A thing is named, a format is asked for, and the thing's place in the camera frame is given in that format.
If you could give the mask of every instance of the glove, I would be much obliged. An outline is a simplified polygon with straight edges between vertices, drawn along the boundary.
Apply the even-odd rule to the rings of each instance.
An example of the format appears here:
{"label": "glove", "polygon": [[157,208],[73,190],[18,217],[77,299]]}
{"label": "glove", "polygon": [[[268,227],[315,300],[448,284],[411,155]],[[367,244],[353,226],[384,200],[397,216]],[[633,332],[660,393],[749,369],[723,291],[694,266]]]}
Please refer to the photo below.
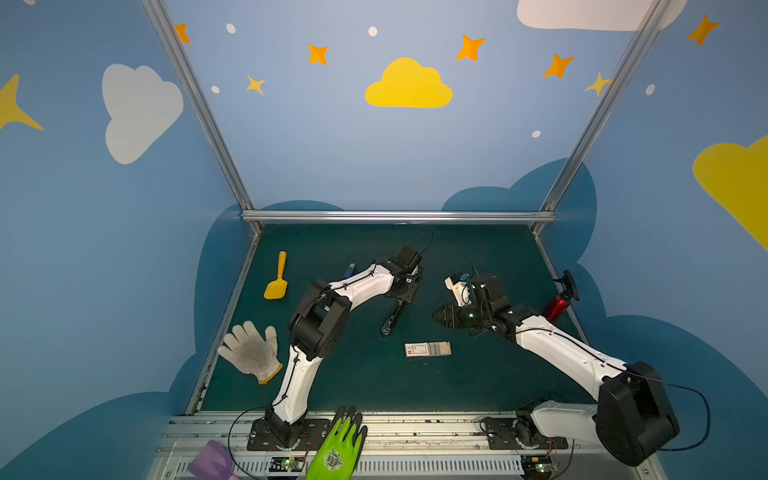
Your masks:
{"label": "glove", "polygon": [[242,326],[232,327],[232,333],[224,336],[227,346],[220,346],[219,355],[229,360],[232,365],[246,375],[253,373],[259,379],[259,385],[266,385],[283,369],[277,361],[277,332],[275,327],[264,330],[266,342],[259,330],[248,320]]}
{"label": "glove", "polygon": [[357,466],[368,434],[368,427],[360,428],[362,413],[355,415],[355,407],[349,407],[344,419],[344,407],[341,407],[335,420],[330,434],[306,471],[307,480],[349,480]]}

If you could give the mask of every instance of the yellow spatula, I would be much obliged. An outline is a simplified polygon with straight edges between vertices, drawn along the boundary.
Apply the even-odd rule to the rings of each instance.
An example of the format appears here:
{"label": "yellow spatula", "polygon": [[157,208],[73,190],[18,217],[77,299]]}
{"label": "yellow spatula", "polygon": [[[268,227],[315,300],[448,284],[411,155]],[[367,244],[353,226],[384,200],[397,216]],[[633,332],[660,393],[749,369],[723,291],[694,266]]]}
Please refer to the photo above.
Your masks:
{"label": "yellow spatula", "polygon": [[286,256],[287,253],[280,252],[280,256],[277,259],[277,280],[270,282],[264,290],[264,298],[267,300],[275,300],[283,298],[286,295],[286,288],[288,288],[288,282],[283,280],[283,270],[286,268]]}

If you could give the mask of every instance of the black mounting plate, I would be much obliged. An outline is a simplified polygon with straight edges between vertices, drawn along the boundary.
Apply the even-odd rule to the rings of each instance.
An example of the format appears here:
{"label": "black mounting plate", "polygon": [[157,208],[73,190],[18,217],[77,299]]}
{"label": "black mounting plate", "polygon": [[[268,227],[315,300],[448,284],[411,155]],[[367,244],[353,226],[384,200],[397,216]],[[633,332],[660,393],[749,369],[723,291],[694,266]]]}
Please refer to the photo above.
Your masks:
{"label": "black mounting plate", "polygon": [[[488,440],[488,447],[491,450],[549,450],[549,441],[544,437],[544,441],[539,443],[537,447],[532,448],[530,445],[526,448],[515,439],[515,427],[514,423],[516,419],[499,419],[493,417],[493,428],[486,438]],[[557,450],[565,450],[568,448],[568,440],[563,437],[552,437],[552,446]]]}
{"label": "black mounting plate", "polygon": [[331,421],[328,419],[304,419],[302,435],[299,442],[291,449],[284,450],[275,443],[275,435],[270,432],[270,426],[265,419],[258,419],[250,427],[247,449],[251,452],[304,452],[306,451],[307,437],[312,439],[312,450],[317,450],[323,444],[326,435],[330,432]]}

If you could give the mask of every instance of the robotic arm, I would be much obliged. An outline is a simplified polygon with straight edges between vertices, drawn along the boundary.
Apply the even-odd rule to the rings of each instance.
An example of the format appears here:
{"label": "robotic arm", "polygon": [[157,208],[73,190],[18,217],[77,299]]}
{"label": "robotic arm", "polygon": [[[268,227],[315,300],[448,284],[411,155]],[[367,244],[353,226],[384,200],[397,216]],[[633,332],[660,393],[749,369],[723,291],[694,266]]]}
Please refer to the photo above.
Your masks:
{"label": "robotic arm", "polygon": [[529,308],[512,306],[496,276],[468,281],[466,286],[476,304],[466,303],[462,296],[463,305],[447,304],[433,318],[448,328],[482,328],[504,336],[570,376],[597,402],[550,400],[530,412],[518,412],[515,432],[523,448],[546,444],[546,437],[580,439],[601,443],[620,462],[637,466],[680,432],[651,366],[628,365],[585,345]]}
{"label": "robotic arm", "polygon": [[388,336],[419,288],[421,259],[419,252],[405,245],[394,257],[372,263],[344,281],[317,280],[310,285],[290,320],[290,358],[283,384],[264,414],[277,445],[289,448],[298,441],[317,369],[338,345],[349,313],[374,296],[395,297],[397,304],[382,327]]}

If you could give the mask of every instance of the cloud decoration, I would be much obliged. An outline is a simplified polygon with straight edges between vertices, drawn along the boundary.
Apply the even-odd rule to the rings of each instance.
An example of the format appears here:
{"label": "cloud decoration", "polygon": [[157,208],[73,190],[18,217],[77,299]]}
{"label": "cloud decoration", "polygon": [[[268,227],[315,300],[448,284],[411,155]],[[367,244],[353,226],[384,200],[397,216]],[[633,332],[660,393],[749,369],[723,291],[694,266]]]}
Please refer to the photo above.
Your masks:
{"label": "cloud decoration", "polygon": [[366,90],[366,101],[376,107],[444,107],[453,90],[444,85],[432,67],[422,67],[412,58],[398,58],[384,70],[382,80]]}
{"label": "cloud decoration", "polygon": [[[672,0],[661,27],[683,11],[688,0]],[[636,31],[653,0],[520,0],[518,19],[532,28]]]}
{"label": "cloud decoration", "polygon": [[749,147],[715,144],[694,161],[701,187],[768,250],[768,136]]}
{"label": "cloud decoration", "polygon": [[184,98],[176,84],[141,66],[107,67],[101,80],[104,105],[112,120],[107,149],[123,165],[132,164],[181,116]]}

